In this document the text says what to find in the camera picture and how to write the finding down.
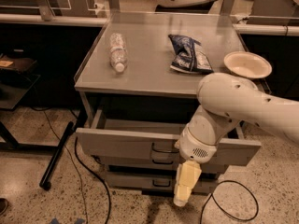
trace beige bowl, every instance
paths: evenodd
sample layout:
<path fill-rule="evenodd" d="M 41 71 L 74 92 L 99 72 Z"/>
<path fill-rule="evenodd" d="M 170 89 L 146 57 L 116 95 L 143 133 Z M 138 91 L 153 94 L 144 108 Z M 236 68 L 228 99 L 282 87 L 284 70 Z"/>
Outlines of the beige bowl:
<path fill-rule="evenodd" d="M 266 59 L 245 51 L 227 54 L 224 64 L 231 72 L 249 79 L 264 78 L 272 72 L 272 66 Z"/>

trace clear bottle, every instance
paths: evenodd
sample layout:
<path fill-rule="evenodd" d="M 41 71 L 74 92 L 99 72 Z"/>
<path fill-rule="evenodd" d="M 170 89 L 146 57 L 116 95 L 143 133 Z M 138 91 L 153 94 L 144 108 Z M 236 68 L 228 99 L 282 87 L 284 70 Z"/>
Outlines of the clear bottle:
<path fill-rule="evenodd" d="M 110 37 L 110 64 L 117 73 L 127 67 L 127 49 L 122 34 L 114 33 Z"/>

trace speckled floor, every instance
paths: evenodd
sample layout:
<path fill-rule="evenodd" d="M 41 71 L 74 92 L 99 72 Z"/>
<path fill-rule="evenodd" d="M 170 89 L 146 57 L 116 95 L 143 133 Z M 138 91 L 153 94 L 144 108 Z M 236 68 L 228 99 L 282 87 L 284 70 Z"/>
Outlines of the speckled floor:
<path fill-rule="evenodd" d="M 75 117 L 67 109 L 46 111 L 53 130 L 61 136 L 69 121 Z M 0 112 L 0 120 L 20 142 L 56 145 L 43 112 L 19 107 L 14 112 Z M 260 211 L 249 223 L 299 223 L 299 147 L 248 125 L 247 139 L 260 140 L 262 148 L 247 167 L 231 166 L 220 180 L 239 181 L 255 195 Z M 66 143 L 51 178 L 49 191 L 40 188 L 39 182 L 50 161 L 50 156 L 0 152 L 0 196 L 9 200 L 8 210 L 0 216 L 1 224 L 105 223 L 107 194 L 103 185 L 92 177 L 74 156 L 75 135 Z M 80 179 L 71 157 L 82 177 L 86 211 L 80 191 Z M 102 167 L 92 157 L 81 152 L 81 159 L 96 173 Z M 173 205 L 172 198 L 142 195 L 138 190 L 109 189 L 112 199 L 108 223 L 199 223 L 207 196 L 193 195 L 184 208 Z M 239 218 L 254 215 L 255 204 L 249 194 L 236 184 L 224 183 L 214 192 L 220 205 Z M 203 223 L 237 223 L 228 218 L 210 200 Z"/>

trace chair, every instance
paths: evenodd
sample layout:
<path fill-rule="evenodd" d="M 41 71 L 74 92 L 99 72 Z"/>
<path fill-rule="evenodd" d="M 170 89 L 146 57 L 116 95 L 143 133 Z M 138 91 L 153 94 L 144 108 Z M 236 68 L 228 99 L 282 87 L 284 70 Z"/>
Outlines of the chair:
<path fill-rule="evenodd" d="M 177 5 L 177 6 L 157 5 L 155 12 L 207 14 L 216 1 L 218 0 L 204 0 L 198 3 L 184 4 L 184 5 Z"/>

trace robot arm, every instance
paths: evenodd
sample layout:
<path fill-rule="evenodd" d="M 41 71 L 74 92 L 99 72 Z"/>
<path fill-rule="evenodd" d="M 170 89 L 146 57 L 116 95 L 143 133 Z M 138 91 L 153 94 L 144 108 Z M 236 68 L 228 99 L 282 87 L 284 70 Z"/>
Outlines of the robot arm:
<path fill-rule="evenodd" d="M 258 91 L 253 82 L 222 73 L 199 83 L 200 106 L 176 147 L 186 161 L 178 167 L 174 203 L 184 206 L 200 174 L 228 132 L 244 120 L 293 144 L 299 144 L 299 102 Z"/>

